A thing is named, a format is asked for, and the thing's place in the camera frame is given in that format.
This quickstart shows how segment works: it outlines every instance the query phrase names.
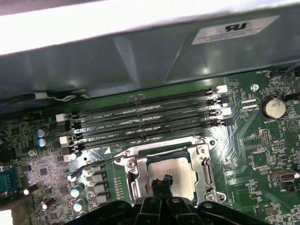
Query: green circuit board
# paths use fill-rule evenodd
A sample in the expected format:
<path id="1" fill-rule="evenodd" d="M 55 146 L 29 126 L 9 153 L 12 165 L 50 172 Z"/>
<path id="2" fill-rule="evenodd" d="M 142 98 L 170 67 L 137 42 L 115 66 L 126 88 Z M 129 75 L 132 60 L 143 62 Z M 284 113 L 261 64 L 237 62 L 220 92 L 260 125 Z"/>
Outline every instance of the green circuit board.
<path id="1" fill-rule="evenodd" d="M 299 101 L 286 101 L 285 114 L 279 119 L 267 119 L 262 114 L 261 104 L 267 96 L 294 93 L 280 80 L 280 75 L 270 76 L 270 71 L 271 69 L 266 69 L 228 75 L 78 104 L 66 104 L 63 107 L 46 108 L 36 112 L 22 112 L 16 114 L 14 120 L 1 122 L 1 130 L 7 131 L 10 141 L 10 147 L 5 154 L 13 155 L 15 152 L 16 155 L 14 161 L 5 162 L 4 165 L 12 165 L 16 170 L 18 189 L 22 190 L 33 183 L 40 183 L 41 186 L 33 196 L 35 211 L 31 215 L 31 223 L 64 224 L 75 219 L 78 213 L 74 212 L 72 207 L 76 199 L 71 197 L 69 192 L 77 183 L 84 182 L 88 175 L 84 173 L 76 183 L 70 183 L 67 180 L 68 173 L 86 163 L 112 158 L 131 146 L 127 142 L 103 145 L 83 150 L 77 160 L 65 162 L 62 160 L 59 137 L 68 134 L 68 131 L 64 133 L 59 130 L 55 115 L 105 109 L 132 103 L 138 98 L 142 98 L 143 101 L 161 99 L 219 85 L 227 85 L 226 95 L 230 100 L 228 107 L 232 112 L 227 118 L 233 118 L 233 126 L 201 129 L 192 127 L 182 132 L 166 134 L 160 140 L 195 134 L 216 138 L 217 145 L 210 156 L 217 190 L 227 196 L 224 205 L 271 224 L 288 225 L 300 221 L 299 181 L 295 180 L 295 190 L 288 192 L 270 174 L 271 170 L 281 168 L 300 170 Z M 289 80 L 296 83 L 297 75 L 289 74 Z M 197 121 L 195 118 L 188 118 L 172 124 L 175 123 L 191 124 Z M 37 147 L 35 131 L 40 128 L 49 131 L 47 138 L 50 144 L 47 147 Z M 36 155 L 29 156 L 29 150 L 35 150 Z M 24 167 L 28 165 L 31 169 L 24 171 Z M 107 201 L 130 202 L 124 168 L 110 163 L 103 170 L 107 182 Z M 59 196 L 57 206 L 48 211 L 41 210 L 42 199 L 51 196 Z M 87 191 L 83 191 L 80 198 L 88 202 L 85 211 L 98 208 L 89 200 Z"/>

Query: cpu socket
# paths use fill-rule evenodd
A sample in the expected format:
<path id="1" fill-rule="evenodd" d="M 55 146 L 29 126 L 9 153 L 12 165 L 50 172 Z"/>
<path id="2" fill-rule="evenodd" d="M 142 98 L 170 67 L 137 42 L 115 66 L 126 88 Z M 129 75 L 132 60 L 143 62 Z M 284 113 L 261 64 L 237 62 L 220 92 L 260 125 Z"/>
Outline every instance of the cpu socket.
<path id="1" fill-rule="evenodd" d="M 226 195 L 216 191 L 210 165 L 215 145 L 215 139 L 201 136 L 156 142 L 129 148 L 116 155 L 125 158 L 114 163 L 124 167 L 132 204 L 152 196 L 151 182 L 166 174 L 173 176 L 173 196 L 185 197 L 195 206 L 206 200 L 222 203 Z"/>

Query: usb port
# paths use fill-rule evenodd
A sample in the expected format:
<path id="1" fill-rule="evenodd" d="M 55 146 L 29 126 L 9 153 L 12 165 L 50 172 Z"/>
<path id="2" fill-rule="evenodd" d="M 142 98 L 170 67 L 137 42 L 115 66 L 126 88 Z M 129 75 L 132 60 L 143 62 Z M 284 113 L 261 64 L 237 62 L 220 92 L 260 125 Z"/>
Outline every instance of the usb port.
<path id="1" fill-rule="evenodd" d="M 295 174 L 293 172 L 284 169 L 272 170 L 271 175 L 279 182 L 289 182 L 295 179 Z"/>

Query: white label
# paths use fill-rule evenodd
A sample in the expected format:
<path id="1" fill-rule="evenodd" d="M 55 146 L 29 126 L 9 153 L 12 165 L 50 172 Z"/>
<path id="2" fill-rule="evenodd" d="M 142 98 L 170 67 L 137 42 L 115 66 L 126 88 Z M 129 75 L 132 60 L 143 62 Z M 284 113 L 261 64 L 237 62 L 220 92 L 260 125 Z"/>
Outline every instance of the white label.
<path id="1" fill-rule="evenodd" d="M 197 33 L 192 45 L 258 34 L 279 17 L 280 16 L 277 15 L 261 19 L 202 28 Z"/>

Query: metal panel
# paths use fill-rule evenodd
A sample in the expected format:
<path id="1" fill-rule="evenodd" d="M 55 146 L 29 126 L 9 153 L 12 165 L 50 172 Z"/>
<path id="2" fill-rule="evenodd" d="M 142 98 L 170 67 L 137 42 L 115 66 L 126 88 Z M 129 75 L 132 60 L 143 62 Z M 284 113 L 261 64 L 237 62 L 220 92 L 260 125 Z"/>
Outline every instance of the metal panel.
<path id="1" fill-rule="evenodd" d="M 298 61 L 298 3 L 109 0 L 1 16 L 0 96 L 87 89 L 95 98 Z M 257 35 L 191 45 L 201 28 L 273 15 Z"/>

